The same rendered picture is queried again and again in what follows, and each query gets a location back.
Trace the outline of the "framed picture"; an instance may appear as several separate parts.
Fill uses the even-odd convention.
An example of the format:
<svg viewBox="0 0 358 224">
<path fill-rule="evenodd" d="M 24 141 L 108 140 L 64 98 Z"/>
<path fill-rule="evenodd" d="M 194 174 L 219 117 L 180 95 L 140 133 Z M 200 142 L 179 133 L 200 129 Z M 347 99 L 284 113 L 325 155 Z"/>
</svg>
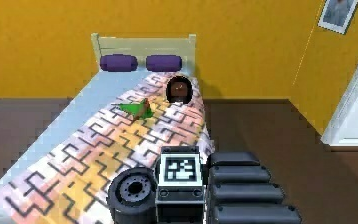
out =
<svg viewBox="0 0 358 224">
<path fill-rule="evenodd" d="M 325 0 L 318 26 L 344 35 L 357 5 L 358 0 Z"/>
</svg>

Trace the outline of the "purple pillow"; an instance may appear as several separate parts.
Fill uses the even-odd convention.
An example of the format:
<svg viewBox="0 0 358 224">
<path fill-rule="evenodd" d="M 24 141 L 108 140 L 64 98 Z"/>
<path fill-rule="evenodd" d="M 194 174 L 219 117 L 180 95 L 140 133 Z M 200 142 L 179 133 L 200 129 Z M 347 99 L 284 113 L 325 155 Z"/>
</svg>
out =
<svg viewBox="0 0 358 224">
<path fill-rule="evenodd" d="M 177 72 L 182 68 L 182 58 L 177 55 L 150 55 L 146 68 L 152 72 Z"/>
<path fill-rule="evenodd" d="M 132 55 L 104 55 L 100 58 L 100 67 L 108 72 L 132 72 L 137 69 L 138 61 Z"/>
</svg>

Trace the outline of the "white room door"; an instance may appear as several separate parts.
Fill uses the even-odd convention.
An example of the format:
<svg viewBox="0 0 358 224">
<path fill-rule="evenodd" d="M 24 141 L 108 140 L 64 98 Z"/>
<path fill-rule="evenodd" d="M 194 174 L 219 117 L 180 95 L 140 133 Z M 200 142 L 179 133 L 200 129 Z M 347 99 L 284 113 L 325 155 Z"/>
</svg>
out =
<svg viewBox="0 0 358 224">
<path fill-rule="evenodd" d="M 358 146 L 358 66 L 321 141 L 330 146 Z"/>
</svg>

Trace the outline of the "brown ball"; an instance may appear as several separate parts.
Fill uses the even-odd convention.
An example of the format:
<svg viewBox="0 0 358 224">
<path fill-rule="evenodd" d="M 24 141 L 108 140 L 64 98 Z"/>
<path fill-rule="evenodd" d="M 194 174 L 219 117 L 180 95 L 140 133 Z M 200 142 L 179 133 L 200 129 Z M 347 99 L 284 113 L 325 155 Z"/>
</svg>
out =
<svg viewBox="0 0 358 224">
<path fill-rule="evenodd" d="M 175 76 L 167 83 L 166 98 L 170 103 L 181 102 L 188 104 L 192 99 L 192 95 L 192 83 L 184 76 Z"/>
</svg>

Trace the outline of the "bed with patterned blanket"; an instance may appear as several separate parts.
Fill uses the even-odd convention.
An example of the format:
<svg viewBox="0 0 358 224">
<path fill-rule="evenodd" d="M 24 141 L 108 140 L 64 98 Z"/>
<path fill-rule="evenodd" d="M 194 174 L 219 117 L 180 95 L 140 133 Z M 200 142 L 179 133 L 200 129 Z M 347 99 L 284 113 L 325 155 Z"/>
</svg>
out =
<svg viewBox="0 0 358 224">
<path fill-rule="evenodd" d="M 99 71 L 30 149 L 0 179 L 0 224 L 114 224 L 108 189 L 121 172 L 152 168 L 165 146 L 195 146 L 202 162 L 215 148 L 195 72 L 195 35 L 116 38 L 92 34 Z M 108 72 L 104 55 L 137 58 L 132 72 Z M 152 72 L 150 55 L 177 55 L 177 72 Z M 188 104 L 170 103 L 167 83 L 192 83 Z M 116 108 L 149 100 L 153 116 L 133 120 Z"/>
</svg>

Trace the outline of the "green and brown toy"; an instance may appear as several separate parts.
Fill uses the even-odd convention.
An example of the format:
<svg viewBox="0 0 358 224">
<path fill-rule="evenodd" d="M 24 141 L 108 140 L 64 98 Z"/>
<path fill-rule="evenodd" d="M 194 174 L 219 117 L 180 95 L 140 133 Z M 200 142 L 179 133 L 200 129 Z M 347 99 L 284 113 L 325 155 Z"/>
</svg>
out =
<svg viewBox="0 0 358 224">
<path fill-rule="evenodd" d="M 153 116 L 153 111 L 147 98 L 144 98 L 139 103 L 117 104 L 116 108 L 130 114 L 134 121 L 151 118 Z"/>
</svg>

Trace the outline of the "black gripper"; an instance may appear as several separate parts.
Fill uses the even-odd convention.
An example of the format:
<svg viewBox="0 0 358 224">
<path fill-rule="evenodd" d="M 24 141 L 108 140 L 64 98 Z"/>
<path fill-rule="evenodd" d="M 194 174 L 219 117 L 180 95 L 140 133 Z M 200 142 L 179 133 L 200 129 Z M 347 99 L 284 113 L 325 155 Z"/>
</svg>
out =
<svg viewBox="0 0 358 224">
<path fill-rule="evenodd" d="M 156 187 L 153 170 L 145 167 L 115 177 L 107 196 L 114 224 L 156 224 Z"/>
</svg>

